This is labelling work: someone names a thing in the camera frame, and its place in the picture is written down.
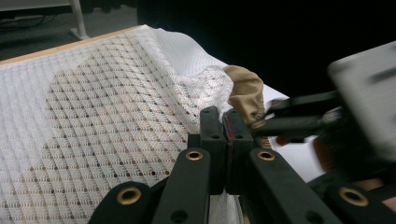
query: beige fabric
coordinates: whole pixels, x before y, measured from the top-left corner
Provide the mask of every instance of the beige fabric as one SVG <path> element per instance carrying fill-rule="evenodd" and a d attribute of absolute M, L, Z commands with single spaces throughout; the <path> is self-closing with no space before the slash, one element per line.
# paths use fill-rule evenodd
<path fill-rule="evenodd" d="M 250 125 L 265 116 L 262 97 L 263 82 L 257 74 L 237 65 L 227 65 L 223 68 L 233 81 L 233 91 L 228 103 L 242 115 L 246 125 Z M 271 148 L 267 136 L 256 138 L 262 148 Z"/>

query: white mesh fabric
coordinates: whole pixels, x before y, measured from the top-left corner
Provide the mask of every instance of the white mesh fabric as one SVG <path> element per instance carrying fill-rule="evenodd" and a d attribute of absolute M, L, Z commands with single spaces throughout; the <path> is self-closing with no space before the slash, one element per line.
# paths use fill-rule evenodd
<path fill-rule="evenodd" d="M 143 26 L 0 66 L 0 222 L 87 223 L 118 184 L 167 177 L 199 111 L 231 108 L 224 65 Z M 241 222 L 233 196 L 211 198 L 211 223 Z"/>

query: black plastic part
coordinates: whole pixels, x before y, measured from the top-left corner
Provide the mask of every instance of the black plastic part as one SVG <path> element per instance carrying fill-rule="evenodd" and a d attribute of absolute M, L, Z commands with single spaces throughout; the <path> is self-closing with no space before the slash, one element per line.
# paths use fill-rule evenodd
<path fill-rule="evenodd" d="M 319 196 L 321 200 L 324 200 L 327 187 L 340 182 L 344 183 L 347 181 L 339 175 L 339 172 L 330 171 L 309 181 L 307 185 Z"/>
<path fill-rule="evenodd" d="M 201 144 L 212 158 L 210 164 L 210 194 L 221 194 L 225 185 L 225 141 L 219 122 L 219 111 L 215 106 L 200 112 Z"/>
<path fill-rule="evenodd" d="M 255 148 L 247 168 L 274 223 L 342 223 L 279 153 Z"/>
<path fill-rule="evenodd" d="M 306 137 L 318 133 L 320 119 L 321 116 L 314 115 L 293 118 L 274 117 L 267 119 L 264 125 L 252 129 L 251 132 L 254 136 L 285 136 L 290 142 L 301 143 Z"/>
<path fill-rule="evenodd" d="M 245 211 L 249 224 L 273 223 L 271 214 L 258 197 L 240 196 L 240 203 Z"/>
<path fill-rule="evenodd" d="M 327 91 L 312 95 L 296 96 L 286 100 L 273 100 L 266 112 L 276 116 L 321 115 L 340 105 L 338 93 Z"/>
<path fill-rule="evenodd" d="M 245 160 L 253 149 L 254 139 L 240 113 L 231 109 L 223 115 L 224 134 L 227 140 L 226 191 L 232 195 L 244 193 L 246 178 Z"/>
<path fill-rule="evenodd" d="M 180 152 L 152 223 L 207 223 L 209 171 L 210 154 L 206 150 L 188 148 Z"/>
<path fill-rule="evenodd" d="M 128 205 L 118 202 L 118 195 L 123 189 L 137 188 L 141 192 L 140 198 Z M 117 185 L 99 203 L 94 210 L 89 224 L 132 224 L 149 223 L 150 212 L 155 209 L 152 203 L 152 191 L 142 183 L 125 182 Z"/>
<path fill-rule="evenodd" d="M 189 134 L 187 139 L 187 148 L 189 147 L 201 147 L 201 135 L 200 134 Z"/>
<path fill-rule="evenodd" d="M 367 200 L 367 205 L 364 205 L 364 198 Z M 349 183 L 329 186 L 324 201 L 345 223 L 396 223 L 396 213 L 385 206 L 382 201 L 371 192 Z"/>
<path fill-rule="evenodd" d="M 396 183 L 387 184 L 370 192 L 380 201 L 396 197 Z"/>

